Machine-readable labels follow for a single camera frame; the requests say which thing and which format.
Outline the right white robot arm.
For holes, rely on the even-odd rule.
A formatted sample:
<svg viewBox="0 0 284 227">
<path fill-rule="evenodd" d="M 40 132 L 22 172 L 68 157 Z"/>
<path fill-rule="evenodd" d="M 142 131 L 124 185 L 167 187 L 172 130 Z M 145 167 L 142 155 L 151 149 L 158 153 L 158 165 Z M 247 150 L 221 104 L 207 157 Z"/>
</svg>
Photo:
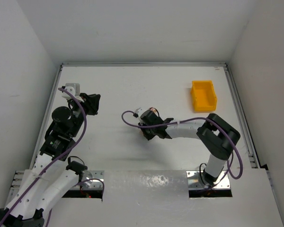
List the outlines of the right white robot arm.
<svg viewBox="0 0 284 227">
<path fill-rule="evenodd" d="M 177 122 L 174 118 L 163 120 L 153 110 L 142 108 L 134 112 L 138 126 L 147 140 L 158 136 L 161 139 L 191 138 L 199 139 L 210 152 L 210 157 L 201 173 L 200 179 L 206 187 L 213 187 L 224 165 L 233 152 L 239 154 L 235 145 L 240 133 L 217 114 L 207 118 Z"/>
</svg>

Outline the yellow plastic bin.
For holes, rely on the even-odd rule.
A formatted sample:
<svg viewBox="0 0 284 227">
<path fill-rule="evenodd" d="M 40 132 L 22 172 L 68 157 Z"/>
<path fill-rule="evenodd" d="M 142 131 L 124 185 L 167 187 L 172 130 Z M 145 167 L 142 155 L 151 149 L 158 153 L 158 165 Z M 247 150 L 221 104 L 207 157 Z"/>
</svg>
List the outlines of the yellow plastic bin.
<svg viewBox="0 0 284 227">
<path fill-rule="evenodd" d="M 192 81 L 190 95 L 195 112 L 213 112 L 216 110 L 217 96 L 211 80 Z"/>
</svg>

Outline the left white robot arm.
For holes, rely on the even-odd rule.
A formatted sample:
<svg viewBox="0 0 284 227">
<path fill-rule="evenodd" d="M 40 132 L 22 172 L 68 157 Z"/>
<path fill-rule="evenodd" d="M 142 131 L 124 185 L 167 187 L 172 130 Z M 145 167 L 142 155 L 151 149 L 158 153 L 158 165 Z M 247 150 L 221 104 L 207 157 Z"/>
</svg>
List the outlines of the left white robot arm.
<svg viewBox="0 0 284 227">
<path fill-rule="evenodd" d="M 42 227 L 53 206 L 72 187 L 88 189 L 95 181 L 83 161 L 72 161 L 70 151 L 81 128 L 86 129 L 87 115 L 98 113 L 100 95 L 66 95 L 68 105 L 52 112 L 44 144 L 28 177 L 15 197 L 0 208 L 0 226 Z"/>
</svg>

